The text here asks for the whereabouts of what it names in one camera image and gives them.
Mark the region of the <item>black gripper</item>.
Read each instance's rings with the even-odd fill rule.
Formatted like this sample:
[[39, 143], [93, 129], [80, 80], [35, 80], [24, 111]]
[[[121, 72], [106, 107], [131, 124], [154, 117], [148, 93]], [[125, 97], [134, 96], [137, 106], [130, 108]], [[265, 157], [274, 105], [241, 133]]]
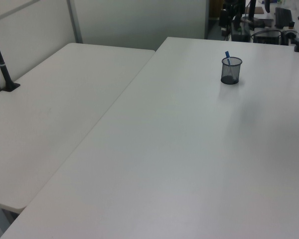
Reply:
[[[224, 0], [223, 9], [220, 11], [219, 26], [227, 27], [230, 23], [229, 11], [245, 12], [245, 0]], [[233, 18], [234, 25], [240, 25], [240, 15], [237, 14]]]

